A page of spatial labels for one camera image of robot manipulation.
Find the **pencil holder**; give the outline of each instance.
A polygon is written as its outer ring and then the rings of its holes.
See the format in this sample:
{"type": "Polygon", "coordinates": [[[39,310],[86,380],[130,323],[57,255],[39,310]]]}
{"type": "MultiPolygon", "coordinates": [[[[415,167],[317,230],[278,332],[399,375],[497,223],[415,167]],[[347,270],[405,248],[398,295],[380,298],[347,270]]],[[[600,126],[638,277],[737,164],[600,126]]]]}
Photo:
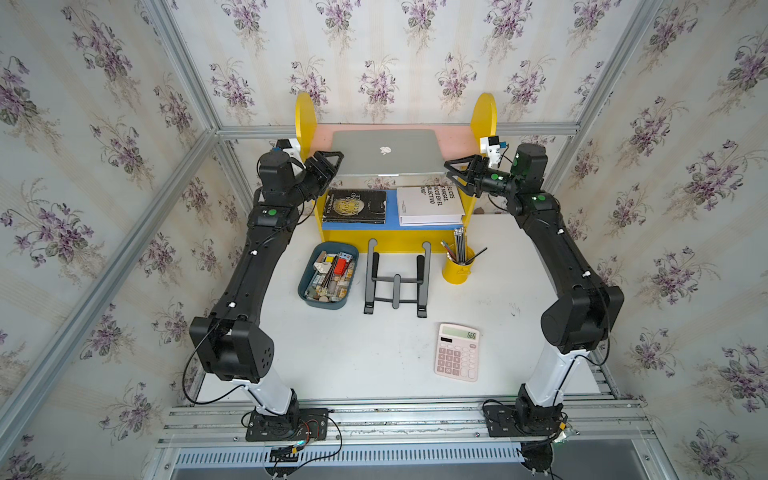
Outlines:
{"type": "MultiPolygon", "coordinates": [[[[456,251],[455,245],[451,245],[451,250],[454,252],[456,251]]],[[[475,251],[467,247],[467,258],[472,258],[473,255],[475,255],[475,251]]],[[[459,265],[458,263],[451,260],[449,255],[446,255],[445,266],[442,268],[442,277],[448,283],[460,285],[467,281],[467,277],[471,273],[469,269],[472,267],[474,262],[475,261],[473,260],[469,265],[459,265]]]]}

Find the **pink calculator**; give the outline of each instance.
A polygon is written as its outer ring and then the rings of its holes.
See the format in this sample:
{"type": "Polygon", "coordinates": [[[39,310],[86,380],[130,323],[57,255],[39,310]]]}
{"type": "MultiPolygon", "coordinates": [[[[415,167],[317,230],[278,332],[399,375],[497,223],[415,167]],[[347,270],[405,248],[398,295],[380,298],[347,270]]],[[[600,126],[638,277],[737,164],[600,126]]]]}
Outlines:
{"type": "Polygon", "coordinates": [[[480,332],[468,326],[441,323],[437,334],[435,373],[475,382],[480,360],[480,332]]]}

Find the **white table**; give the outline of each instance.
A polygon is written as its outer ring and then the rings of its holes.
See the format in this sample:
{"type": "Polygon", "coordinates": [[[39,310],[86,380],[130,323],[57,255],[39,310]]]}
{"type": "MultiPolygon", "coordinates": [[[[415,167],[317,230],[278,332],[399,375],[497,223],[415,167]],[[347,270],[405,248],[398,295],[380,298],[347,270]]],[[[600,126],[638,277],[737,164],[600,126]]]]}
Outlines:
{"type": "MultiPolygon", "coordinates": [[[[376,302],[364,315],[365,265],[361,253],[347,304],[339,310],[308,306],[296,288],[319,242],[313,221],[300,225],[277,264],[261,310],[261,329],[275,342],[273,369],[299,399],[414,399],[517,395],[547,342],[539,320],[556,299],[536,249],[510,215],[475,215],[469,246],[488,247],[462,285],[442,278],[445,254],[433,254],[427,318],[415,304],[394,310],[376,302]],[[477,382],[437,376],[435,342],[440,323],[458,323],[481,333],[477,382]]],[[[415,276],[415,254],[385,254],[379,275],[415,276]]],[[[379,283],[377,296],[391,296],[392,284],[379,283]]],[[[402,298],[415,298],[415,285],[403,284],[402,298]]],[[[566,393],[599,393],[583,362],[566,393]]],[[[232,385],[207,374],[198,400],[214,399],[232,385]]],[[[223,401],[242,402],[236,391],[223,401]]]]}

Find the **yellow wooden stand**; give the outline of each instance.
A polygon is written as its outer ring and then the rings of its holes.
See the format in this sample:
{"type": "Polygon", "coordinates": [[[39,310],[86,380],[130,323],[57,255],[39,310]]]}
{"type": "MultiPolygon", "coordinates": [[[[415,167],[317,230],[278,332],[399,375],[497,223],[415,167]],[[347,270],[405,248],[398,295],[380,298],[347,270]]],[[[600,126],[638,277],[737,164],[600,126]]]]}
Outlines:
{"type": "MultiPolygon", "coordinates": [[[[317,117],[312,99],[309,94],[303,92],[296,99],[296,137],[301,144],[301,158],[304,160],[309,155],[310,145],[317,128],[317,117]]],[[[480,139],[496,135],[496,100],[493,95],[484,93],[475,103],[470,123],[472,133],[480,148],[480,139]]],[[[376,251],[380,253],[423,253],[422,243],[432,244],[432,252],[445,251],[440,245],[441,240],[453,243],[452,230],[323,230],[323,208],[326,204],[326,195],[317,200],[315,219],[323,242],[348,243],[361,252],[368,250],[368,240],[375,238],[378,241],[376,251]]],[[[477,198],[469,197],[459,191],[464,207],[464,227],[468,227],[469,219],[475,209],[477,198]]]]}

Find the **silver laptop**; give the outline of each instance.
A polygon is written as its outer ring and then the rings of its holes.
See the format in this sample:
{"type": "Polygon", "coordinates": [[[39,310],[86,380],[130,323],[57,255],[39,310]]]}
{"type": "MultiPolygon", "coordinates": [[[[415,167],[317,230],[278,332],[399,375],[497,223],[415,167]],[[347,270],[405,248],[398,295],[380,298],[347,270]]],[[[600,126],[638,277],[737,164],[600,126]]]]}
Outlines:
{"type": "Polygon", "coordinates": [[[338,175],[443,174],[434,130],[357,130],[333,133],[344,154],[338,175]]]}

